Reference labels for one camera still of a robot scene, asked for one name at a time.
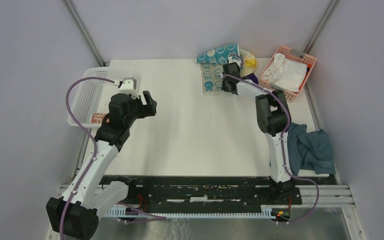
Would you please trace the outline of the white plastic basket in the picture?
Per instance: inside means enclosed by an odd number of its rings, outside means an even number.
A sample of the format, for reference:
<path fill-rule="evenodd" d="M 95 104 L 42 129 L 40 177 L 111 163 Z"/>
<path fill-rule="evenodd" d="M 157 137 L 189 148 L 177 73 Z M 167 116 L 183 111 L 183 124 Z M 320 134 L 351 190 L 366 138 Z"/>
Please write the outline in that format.
<path fill-rule="evenodd" d="M 87 69 L 83 78 L 98 77 L 112 81 L 134 77 L 137 80 L 137 91 L 140 89 L 142 74 L 131 68 L 124 67 L 94 67 Z M 108 104 L 111 97 L 119 93 L 114 84 L 99 80 L 89 79 L 76 85 L 70 93 L 73 101 L 70 110 L 75 118 L 87 129 L 98 128 L 90 124 L 90 118 L 94 113 L 108 113 Z"/>

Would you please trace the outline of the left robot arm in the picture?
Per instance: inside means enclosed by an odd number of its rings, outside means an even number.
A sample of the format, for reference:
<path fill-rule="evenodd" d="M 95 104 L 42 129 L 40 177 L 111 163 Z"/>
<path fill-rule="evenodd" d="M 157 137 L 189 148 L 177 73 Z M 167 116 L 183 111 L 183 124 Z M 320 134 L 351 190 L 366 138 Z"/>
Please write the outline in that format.
<path fill-rule="evenodd" d="M 117 93 L 111 97 L 108 109 L 92 138 L 93 150 L 87 164 L 81 167 L 60 197 L 51 197 L 46 204 L 52 230 L 59 233 L 62 240 L 66 236 L 78 240 L 91 239 L 100 219 L 110 208 L 121 200 L 130 204 L 137 198 L 137 189 L 120 181 L 110 184 L 99 195 L 95 191 L 129 138 L 135 120 L 155 116 L 157 102 L 148 90 L 138 97 Z"/>

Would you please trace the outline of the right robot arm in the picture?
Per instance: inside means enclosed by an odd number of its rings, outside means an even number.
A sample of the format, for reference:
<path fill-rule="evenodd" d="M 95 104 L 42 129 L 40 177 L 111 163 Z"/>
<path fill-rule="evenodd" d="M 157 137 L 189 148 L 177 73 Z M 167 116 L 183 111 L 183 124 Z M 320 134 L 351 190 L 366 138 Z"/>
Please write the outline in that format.
<path fill-rule="evenodd" d="M 222 66 L 221 90 L 254 101 L 257 125 L 264 133 L 269 147 L 268 196 L 273 203 L 282 204 L 295 188 L 291 181 L 287 149 L 291 115 L 285 93 L 282 90 L 269 90 L 241 77 L 240 67 L 235 62 Z"/>

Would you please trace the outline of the cream rabbit text towel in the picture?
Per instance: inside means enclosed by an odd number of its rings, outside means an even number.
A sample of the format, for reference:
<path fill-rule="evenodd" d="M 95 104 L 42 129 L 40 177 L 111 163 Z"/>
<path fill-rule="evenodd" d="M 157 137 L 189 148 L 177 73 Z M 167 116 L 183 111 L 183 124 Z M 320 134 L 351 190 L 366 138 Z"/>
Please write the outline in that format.
<path fill-rule="evenodd" d="M 93 113 L 90 117 L 89 122 L 93 126 L 100 126 L 103 123 L 104 118 L 106 116 L 107 116 L 107 113 L 99 113 L 99 112 Z"/>

